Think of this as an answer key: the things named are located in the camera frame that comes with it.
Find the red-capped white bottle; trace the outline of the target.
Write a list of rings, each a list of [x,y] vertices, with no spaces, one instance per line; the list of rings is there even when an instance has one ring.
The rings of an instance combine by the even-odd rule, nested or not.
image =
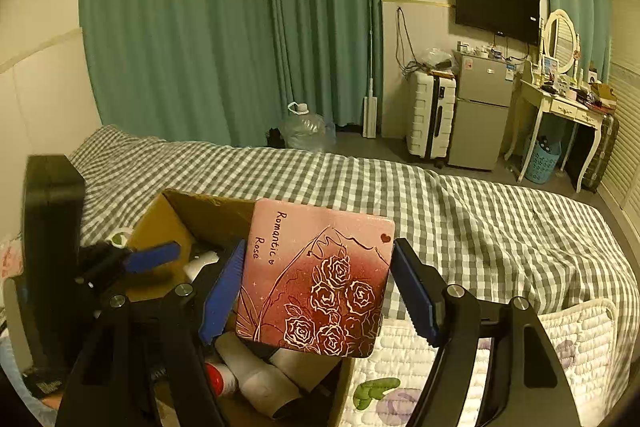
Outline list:
[[[205,370],[215,397],[231,397],[238,389],[238,381],[227,365],[206,361]]]

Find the white suitcase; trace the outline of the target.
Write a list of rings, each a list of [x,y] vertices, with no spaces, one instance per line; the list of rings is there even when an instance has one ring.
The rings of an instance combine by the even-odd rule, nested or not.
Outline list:
[[[413,72],[409,76],[408,152],[439,160],[448,153],[457,83],[454,77]]]

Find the grey checkered bed sheet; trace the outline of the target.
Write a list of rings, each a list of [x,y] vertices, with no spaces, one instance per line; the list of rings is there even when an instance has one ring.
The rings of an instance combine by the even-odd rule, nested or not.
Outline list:
[[[400,162],[138,138],[114,126],[96,130],[70,160],[87,183],[87,244],[136,225],[165,188],[267,197],[390,218],[423,261],[483,299],[523,295],[542,314],[611,300],[612,394],[627,387],[639,332],[638,283],[601,213],[582,202]]]

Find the silver mini fridge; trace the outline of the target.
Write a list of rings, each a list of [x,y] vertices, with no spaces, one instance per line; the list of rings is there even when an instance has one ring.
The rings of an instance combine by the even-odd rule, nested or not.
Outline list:
[[[506,79],[505,62],[461,52],[454,57],[460,70],[448,164],[491,171],[506,130],[513,81]]]

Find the red rose patterned tin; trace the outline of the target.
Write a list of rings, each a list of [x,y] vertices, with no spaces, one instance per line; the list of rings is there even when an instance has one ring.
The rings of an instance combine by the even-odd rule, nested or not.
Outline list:
[[[275,348],[367,358],[381,323],[395,225],[282,200],[255,202],[235,332]]]

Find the teal window curtain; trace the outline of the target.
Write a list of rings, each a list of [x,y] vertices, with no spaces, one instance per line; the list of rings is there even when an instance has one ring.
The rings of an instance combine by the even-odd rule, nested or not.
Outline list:
[[[374,92],[381,0],[372,0]],[[288,104],[359,124],[368,0],[79,0],[104,124],[174,141],[262,145]]]

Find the white plastic bottle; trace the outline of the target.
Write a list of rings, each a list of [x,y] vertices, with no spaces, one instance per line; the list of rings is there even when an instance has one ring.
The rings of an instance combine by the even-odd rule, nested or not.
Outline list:
[[[235,333],[224,329],[240,290],[243,256],[244,245],[240,244],[231,256],[205,251],[184,267],[200,305],[195,312],[196,332],[205,347],[216,350],[205,362],[227,365],[238,381],[236,392],[257,412],[277,418],[288,413],[304,392],[318,387],[341,360],[278,349],[264,361]]]

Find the brown cardboard box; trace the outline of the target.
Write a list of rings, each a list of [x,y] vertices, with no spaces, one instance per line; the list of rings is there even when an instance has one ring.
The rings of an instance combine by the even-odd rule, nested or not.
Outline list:
[[[125,284],[134,311],[151,322],[150,339],[162,352],[172,403],[164,426],[269,426],[272,421],[240,399],[218,400],[207,376],[204,333],[212,319],[227,323],[238,292],[243,259],[234,252],[250,233],[250,200],[161,191],[138,222],[128,247],[138,253],[166,243],[180,251],[167,269],[131,275]]]

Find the oval white vanity mirror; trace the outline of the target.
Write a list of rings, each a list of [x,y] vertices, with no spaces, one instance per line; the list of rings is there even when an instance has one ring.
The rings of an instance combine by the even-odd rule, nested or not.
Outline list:
[[[570,74],[578,63],[580,41],[567,12],[554,10],[544,24],[541,38],[542,73],[545,76]]]

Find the blue laundry basket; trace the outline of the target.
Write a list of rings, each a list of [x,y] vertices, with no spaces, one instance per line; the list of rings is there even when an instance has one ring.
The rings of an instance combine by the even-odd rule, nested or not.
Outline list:
[[[525,171],[525,178],[533,183],[546,183],[562,154],[560,141],[549,141],[545,136],[538,138],[532,158]]]

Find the clear water jug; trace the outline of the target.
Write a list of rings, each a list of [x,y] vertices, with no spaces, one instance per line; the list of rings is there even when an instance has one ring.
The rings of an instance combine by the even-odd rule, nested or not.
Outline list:
[[[326,122],[312,113],[306,103],[291,102],[280,126],[287,148],[321,152],[326,149]]]

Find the white vanity table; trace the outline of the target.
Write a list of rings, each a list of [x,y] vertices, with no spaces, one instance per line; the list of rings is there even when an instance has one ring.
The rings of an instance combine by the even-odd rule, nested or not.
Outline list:
[[[524,117],[525,109],[530,106],[535,109],[533,127],[529,131],[529,146],[524,150],[524,158],[521,166],[516,170],[516,182],[520,183],[525,178],[525,173],[534,153],[535,142],[544,127],[544,118],[550,117],[549,122],[560,125],[560,131],[552,131],[555,138],[561,138],[566,132],[570,134],[564,152],[560,170],[564,171],[570,153],[575,145],[579,128],[591,130],[592,140],[588,148],[586,158],[582,162],[575,184],[575,193],[578,194],[584,189],[584,180],[591,161],[596,157],[596,153],[602,140],[602,124],[604,115],[589,106],[577,101],[563,98],[558,94],[551,94],[535,86],[533,83],[516,80],[514,84],[514,102],[512,103],[514,114],[511,128],[511,139],[506,153],[503,155],[505,161],[509,161],[516,151],[518,140],[521,136],[521,120]]]

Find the black wall television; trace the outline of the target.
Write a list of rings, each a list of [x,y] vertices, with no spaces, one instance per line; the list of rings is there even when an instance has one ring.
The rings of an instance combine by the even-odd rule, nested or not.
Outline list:
[[[456,23],[538,46],[540,0],[454,0]]]

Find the white louvered closet door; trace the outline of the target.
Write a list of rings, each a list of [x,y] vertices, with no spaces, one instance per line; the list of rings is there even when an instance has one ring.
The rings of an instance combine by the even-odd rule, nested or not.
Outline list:
[[[620,123],[603,185],[639,231],[639,0],[612,1],[608,84],[617,96]]]

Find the white flat mop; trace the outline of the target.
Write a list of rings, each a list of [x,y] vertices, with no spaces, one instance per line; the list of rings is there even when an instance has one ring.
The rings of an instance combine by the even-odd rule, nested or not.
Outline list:
[[[373,8],[372,0],[368,0],[368,87],[363,99],[363,136],[366,139],[376,138],[376,112],[378,99],[374,95],[374,42],[373,42]]]

